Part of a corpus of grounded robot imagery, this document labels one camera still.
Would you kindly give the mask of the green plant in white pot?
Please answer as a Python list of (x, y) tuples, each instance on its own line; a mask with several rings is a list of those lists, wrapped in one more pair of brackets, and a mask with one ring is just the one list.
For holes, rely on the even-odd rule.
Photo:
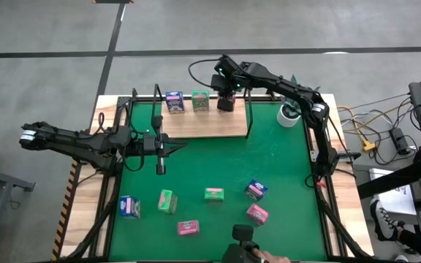
[(325, 122), (325, 103), (316, 89), (301, 86), (295, 76), (291, 80), (278, 77), (276, 82), (282, 92), (278, 122), (285, 127), (294, 126), (303, 119), (310, 128), (319, 128)]

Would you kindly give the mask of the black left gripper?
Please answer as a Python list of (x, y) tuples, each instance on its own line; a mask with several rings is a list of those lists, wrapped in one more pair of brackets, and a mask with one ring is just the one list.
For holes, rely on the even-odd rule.
[[(164, 147), (164, 144), (175, 145), (171, 147)], [(156, 174), (164, 175), (166, 173), (166, 167), (164, 164), (164, 157), (169, 156), (171, 153), (184, 148), (187, 145), (185, 140), (170, 138), (162, 133), (152, 134), (146, 131), (143, 134), (143, 153), (146, 156), (157, 156)]]

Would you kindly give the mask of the person's shoe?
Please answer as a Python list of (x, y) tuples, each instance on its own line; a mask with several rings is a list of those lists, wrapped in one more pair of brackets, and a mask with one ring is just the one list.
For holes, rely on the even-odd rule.
[(378, 239), (380, 241), (398, 241), (399, 230), (403, 229), (405, 223), (391, 218), (379, 199), (371, 200), (370, 212)]

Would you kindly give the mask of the Apple Jacks cereal box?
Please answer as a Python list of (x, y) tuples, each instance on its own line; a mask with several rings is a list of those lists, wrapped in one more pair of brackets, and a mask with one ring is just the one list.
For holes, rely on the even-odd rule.
[(162, 189), (158, 202), (158, 210), (174, 214), (178, 204), (178, 197), (171, 190)]
[(204, 199), (212, 202), (223, 202), (224, 201), (224, 189), (223, 188), (205, 188)]
[(209, 111), (209, 93), (207, 91), (192, 91), (191, 103), (195, 112)]

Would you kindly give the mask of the person's leg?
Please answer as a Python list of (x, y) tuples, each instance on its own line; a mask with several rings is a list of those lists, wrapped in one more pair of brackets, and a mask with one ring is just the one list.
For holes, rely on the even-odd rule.
[(421, 236), (406, 229), (398, 229), (398, 241), (421, 255)]

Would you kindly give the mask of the Frosted Flakes cereal box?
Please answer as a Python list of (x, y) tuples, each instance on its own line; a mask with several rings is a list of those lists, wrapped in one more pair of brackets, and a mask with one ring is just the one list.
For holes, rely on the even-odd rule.
[(140, 218), (140, 200), (132, 196), (119, 198), (119, 215), (127, 218)]
[(252, 179), (244, 189), (244, 193), (256, 202), (260, 201), (267, 192), (268, 187), (255, 179)]
[(183, 93), (181, 91), (167, 92), (166, 105), (170, 114), (184, 113)]

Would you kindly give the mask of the wooden shelf with black frame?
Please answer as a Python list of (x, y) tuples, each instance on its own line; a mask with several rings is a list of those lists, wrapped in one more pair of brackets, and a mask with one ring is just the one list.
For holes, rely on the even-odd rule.
[(209, 111), (195, 112), (191, 97), (183, 96), (184, 111), (170, 113), (166, 96), (160, 94), (156, 84), (153, 91), (153, 106), (161, 103), (162, 125), (160, 131), (171, 138), (246, 137), (250, 128), (247, 124), (246, 101), (236, 99), (232, 112), (217, 108), (218, 99), (210, 97)]

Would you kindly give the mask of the black power adapter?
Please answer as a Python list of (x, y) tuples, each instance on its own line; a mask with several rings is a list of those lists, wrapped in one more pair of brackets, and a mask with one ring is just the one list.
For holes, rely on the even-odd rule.
[(399, 155), (410, 154), (409, 144), (400, 128), (389, 130), (389, 134)]

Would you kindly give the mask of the yellow black hazard tape strip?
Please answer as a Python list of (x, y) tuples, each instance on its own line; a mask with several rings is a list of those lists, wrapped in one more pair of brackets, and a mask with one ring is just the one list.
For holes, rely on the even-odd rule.
[(67, 225), (69, 223), (72, 205), (74, 203), (75, 192), (80, 176), (80, 168), (80, 162), (73, 160), (69, 170), (69, 178), (67, 181), (66, 191), (61, 207), (60, 219), (58, 221), (58, 226), (56, 229), (54, 247), (50, 258), (52, 262), (61, 258), (61, 250), (63, 247), (65, 235), (67, 233)]

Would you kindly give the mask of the black handheld device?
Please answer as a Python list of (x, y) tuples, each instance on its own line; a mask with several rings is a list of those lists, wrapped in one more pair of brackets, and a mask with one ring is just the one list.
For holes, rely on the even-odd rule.
[(254, 228), (249, 225), (236, 224), (232, 228), (232, 238), (238, 243), (229, 244), (221, 263), (265, 263), (261, 257), (253, 254), (259, 246), (252, 240)]

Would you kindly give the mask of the person's hand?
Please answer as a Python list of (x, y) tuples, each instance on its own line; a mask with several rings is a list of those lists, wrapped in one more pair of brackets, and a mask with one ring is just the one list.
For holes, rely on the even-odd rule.
[(275, 256), (268, 251), (261, 251), (257, 248), (254, 248), (252, 253), (265, 263), (291, 263), (291, 261), (286, 256)]

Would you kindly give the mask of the green table mat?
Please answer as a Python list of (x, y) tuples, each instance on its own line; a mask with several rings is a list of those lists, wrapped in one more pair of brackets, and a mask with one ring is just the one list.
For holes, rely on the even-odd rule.
[[(276, 104), (255, 104), (248, 137), (189, 140), (166, 159), (164, 175), (156, 174), (153, 156), (128, 159), (120, 193), (140, 200), (140, 218), (115, 218), (110, 260), (219, 260), (233, 226), (250, 221), (244, 189), (252, 179), (268, 187), (259, 206), (269, 217), (255, 227), (255, 243), (290, 259), (325, 259), (316, 197), (306, 182), (305, 129), (280, 126), (277, 111)], [(223, 188), (224, 201), (206, 201), (205, 188)], [(162, 189), (178, 197), (174, 214), (158, 210)], [(199, 221), (200, 232), (178, 235), (178, 222), (190, 220)]]

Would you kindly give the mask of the Raisin Bran cereal box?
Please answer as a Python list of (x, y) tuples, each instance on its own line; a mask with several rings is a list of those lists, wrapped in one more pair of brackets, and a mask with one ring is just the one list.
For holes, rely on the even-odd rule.
[(177, 224), (178, 235), (195, 235), (200, 232), (200, 223), (198, 220), (180, 221)]
[(269, 213), (257, 204), (252, 204), (246, 211), (246, 215), (258, 225), (267, 222)]
[(225, 112), (233, 112), (235, 107), (235, 94), (227, 96), (219, 96), (217, 101), (217, 109)]

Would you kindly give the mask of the black stand bar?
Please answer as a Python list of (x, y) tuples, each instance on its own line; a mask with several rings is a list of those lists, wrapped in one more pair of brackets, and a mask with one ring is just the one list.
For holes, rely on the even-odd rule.
[(406, 186), (421, 179), (421, 151), (414, 157), (413, 163), (398, 169), (388, 175), (373, 179), (357, 187), (361, 199), (372, 197), (376, 194)]

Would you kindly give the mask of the white board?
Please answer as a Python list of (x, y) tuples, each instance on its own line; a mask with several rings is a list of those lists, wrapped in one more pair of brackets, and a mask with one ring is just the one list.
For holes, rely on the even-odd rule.
[(383, 208), (391, 213), (415, 216), (417, 214), (410, 185), (400, 186), (380, 194), (374, 194)]

